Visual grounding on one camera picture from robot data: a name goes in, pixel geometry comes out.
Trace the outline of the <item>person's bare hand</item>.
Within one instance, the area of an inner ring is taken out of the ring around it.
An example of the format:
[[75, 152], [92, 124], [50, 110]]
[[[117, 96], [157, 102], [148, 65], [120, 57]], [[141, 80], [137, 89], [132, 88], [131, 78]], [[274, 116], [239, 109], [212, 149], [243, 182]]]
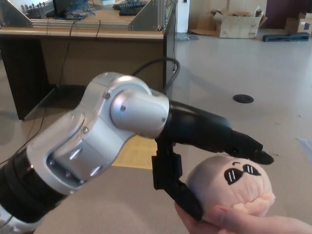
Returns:
[[175, 209], [191, 234], [310, 234], [311, 225], [282, 217], [256, 217], [238, 210], [216, 206], [209, 212], [209, 222], [197, 221], [175, 204]]

